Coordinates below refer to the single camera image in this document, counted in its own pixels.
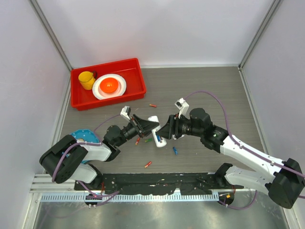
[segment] white wall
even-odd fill
[[[26,0],[2,0],[0,21],[0,222],[16,229],[69,72]]]
[[[74,68],[239,64],[272,0],[38,0]]]
[[[305,1],[284,0],[244,67],[270,154],[305,173]],[[295,205],[304,224],[305,201]]]

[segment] gray tabletop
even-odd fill
[[[157,115],[163,126],[169,115],[178,113],[175,101],[194,91],[208,90],[216,94],[225,105],[233,134],[247,144],[263,150],[236,67],[142,69],[142,73],[147,87],[145,98],[87,111],[78,111],[69,106],[61,136],[77,129],[93,130],[109,117],[119,114],[125,105],[131,107],[132,114],[143,119]],[[212,97],[195,94],[187,102],[190,105],[189,111],[202,107],[211,116],[214,124],[225,128],[222,109]],[[150,107],[149,104],[155,104],[157,108]],[[116,117],[101,126],[97,133],[103,137],[110,125],[122,128],[127,125],[127,121]],[[200,139],[194,136],[168,140],[167,146],[163,148],[157,148],[154,141],[145,143],[141,139],[137,146],[135,141],[136,137],[122,145],[121,153],[115,160],[95,161],[93,164],[103,173],[215,172],[224,162],[246,168],[230,157],[205,148]],[[178,151],[177,156],[173,152],[173,146]],[[144,168],[149,161],[152,164]]]

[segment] metal frame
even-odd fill
[[[259,40],[261,39],[264,31],[268,27],[271,19],[274,17],[276,11],[279,9],[282,2],[283,2],[283,0],[274,0],[273,1],[273,3],[271,4],[265,18],[263,19],[257,33],[255,34],[254,38],[252,39],[252,41],[251,41],[251,43],[248,47],[248,50],[246,51],[241,63],[238,66],[239,74],[241,76],[241,79],[242,79],[242,82],[243,82],[243,85],[244,85],[244,89],[245,89],[246,96],[248,98],[248,102],[249,102],[249,105],[250,105],[250,108],[251,108],[251,111],[252,111],[252,114],[253,114],[253,118],[254,118],[254,121],[255,121],[255,124],[256,124],[256,128],[258,130],[258,134],[259,134],[260,140],[262,142],[264,152],[266,154],[269,154],[269,152],[268,152],[269,147],[265,142],[264,132],[262,131],[262,129],[260,127],[260,121],[257,117],[256,112],[255,112],[256,111],[255,105],[253,103],[253,99],[252,99],[252,96],[251,96],[251,93],[250,93],[250,89],[249,89],[247,80],[244,76],[243,67],[247,63],[247,60],[249,59],[251,53],[253,52],[253,50],[256,47]],[[294,207],[292,209],[285,209],[284,208],[284,213],[285,213],[285,216],[286,216],[286,219],[287,219],[287,222],[288,222],[288,225],[289,225],[290,228],[294,228],[294,229],[300,229],[301,228],[301,225],[300,225],[300,223],[299,223],[299,221],[296,217]]]
[[[53,42],[56,50],[58,51],[59,55],[61,56],[61,58],[63,60],[63,62],[66,64],[69,71],[71,71],[73,68],[72,68],[63,48],[61,47],[61,44],[59,43],[54,31],[52,30],[46,16],[42,12],[38,2],[36,0],[29,0],[29,3],[33,7],[38,19],[42,23],[45,31],[47,32],[48,36],[50,37],[51,41]]]
[[[62,100],[62,106],[61,106],[59,115],[57,117],[54,137],[52,139],[51,146],[55,145],[61,138],[61,130],[63,127],[63,122],[65,120],[65,116],[67,113],[67,109],[68,109],[68,105],[69,105],[69,101],[70,101],[70,97],[71,97],[70,88],[71,88],[71,84],[70,84],[70,78],[69,78],[69,80],[67,82],[66,92],[65,92],[65,95]]]
[[[251,55],[254,47],[256,46],[257,42],[259,41],[259,39],[262,37],[262,34],[264,33],[264,31],[266,30],[269,22],[271,21],[272,17],[274,16],[274,14],[276,13],[277,9],[279,8],[280,4],[282,3],[283,0],[274,0],[266,14],[266,16],[264,17],[258,31],[256,32],[255,36],[253,37],[250,46],[248,48],[248,50],[246,51],[246,53],[244,54],[244,57],[239,65],[239,68],[242,69],[245,65],[245,63],[247,62],[249,56]]]
[[[62,184],[53,183],[49,174],[36,174],[30,189],[31,203],[28,207],[28,213],[25,218],[23,229],[32,229],[35,224],[35,219],[39,213],[39,205],[41,202],[61,202],[69,199],[68,202],[84,201],[84,197],[88,194],[87,191],[74,190],[75,180],[69,179]],[[218,192],[232,192],[232,189],[215,189],[211,195],[195,195],[182,196],[180,190],[176,189],[173,195],[165,196],[142,196],[142,195],[121,195],[113,202],[160,202],[160,201],[218,201]],[[252,189],[237,189],[239,191],[254,191]],[[93,190],[95,193],[100,193],[100,190]]]

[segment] yellow cup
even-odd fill
[[[95,82],[96,75],[97,75],[96,71],[82,72],[81,74],[79,74],[78,80],[80,81],[82,87],[85,90],[92,90],[93,84]]]

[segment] red tray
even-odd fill
[[[97,72],[97,78],[105,74],[118,74],[126,81],[126,91],[122,96],[98,100],[92,90],[85,90],[78,81],[81,72]],[[123,103],[130,100],[142,99],[146,93],[146,87],[139,61],[137,58],[111,63],[103,63],[95,66],[73,69],[71,71],[71,106],[79,111],[88,110],[100,106]]]

